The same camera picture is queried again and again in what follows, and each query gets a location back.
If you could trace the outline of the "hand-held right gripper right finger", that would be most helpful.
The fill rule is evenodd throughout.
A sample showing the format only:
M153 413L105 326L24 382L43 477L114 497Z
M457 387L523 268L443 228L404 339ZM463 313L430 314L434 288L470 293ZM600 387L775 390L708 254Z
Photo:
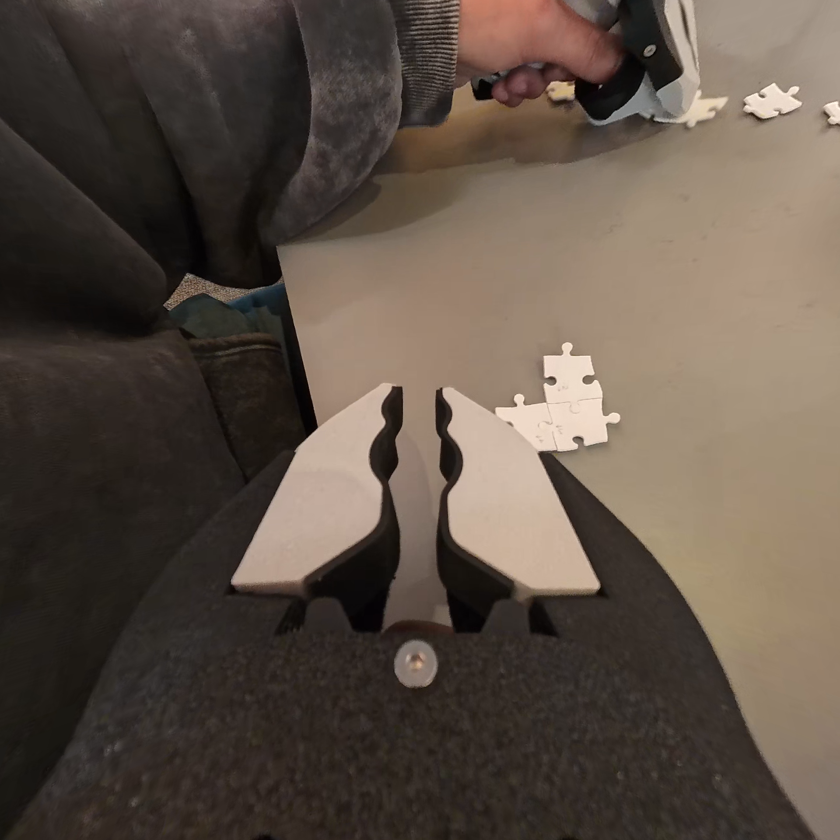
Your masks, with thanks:
M539 452L453 387L435 396L444 478L437 573L457 632L479 632L498 602L598 595L601 583Z

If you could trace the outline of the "person's dark grey garment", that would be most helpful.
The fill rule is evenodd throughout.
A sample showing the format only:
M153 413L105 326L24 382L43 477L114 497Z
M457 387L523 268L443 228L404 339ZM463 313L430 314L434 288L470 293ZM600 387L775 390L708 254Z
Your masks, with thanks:
M2 120L2 838L164 566L305 434L270 334L174 325L193 208L148 221L107 147Z

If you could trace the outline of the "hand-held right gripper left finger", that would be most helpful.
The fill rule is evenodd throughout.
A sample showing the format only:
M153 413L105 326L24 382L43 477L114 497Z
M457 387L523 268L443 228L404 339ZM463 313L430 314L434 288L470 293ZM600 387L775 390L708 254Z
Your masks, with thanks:
M337 600L351 626L382 629L400 561L390 488L403 389L381 384L304 440L230 585L239 594Z

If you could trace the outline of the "person's left forearm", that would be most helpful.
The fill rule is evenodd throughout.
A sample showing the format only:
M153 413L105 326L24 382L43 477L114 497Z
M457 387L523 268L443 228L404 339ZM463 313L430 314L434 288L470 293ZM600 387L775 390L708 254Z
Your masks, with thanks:
M2 279L253 288L451 107L459 2L2 2Z

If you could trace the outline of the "person's left hand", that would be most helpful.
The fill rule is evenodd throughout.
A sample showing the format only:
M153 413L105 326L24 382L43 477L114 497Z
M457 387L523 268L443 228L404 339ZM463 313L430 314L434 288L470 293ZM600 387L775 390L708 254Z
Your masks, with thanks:
M455 89L507 70L491 97L514 109L553 81L600 85L623 63L622 41L559 1L462 1Z

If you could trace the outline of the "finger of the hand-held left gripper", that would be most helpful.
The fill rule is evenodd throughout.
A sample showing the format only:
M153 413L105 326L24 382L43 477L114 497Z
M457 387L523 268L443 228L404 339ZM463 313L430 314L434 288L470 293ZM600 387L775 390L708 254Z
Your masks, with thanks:
M700 61L695 2L653 1L656 39L647 73L661 108L682 117L700 89Z

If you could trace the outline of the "person's jeans leg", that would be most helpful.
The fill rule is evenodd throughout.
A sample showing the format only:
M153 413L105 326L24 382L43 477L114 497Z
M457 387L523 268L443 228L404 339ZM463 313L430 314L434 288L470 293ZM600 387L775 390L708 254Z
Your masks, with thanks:
M180 329L197 339L265 333L282 341L296 332L282 281L251 290L231 301L202 292L175 305L170 317Z

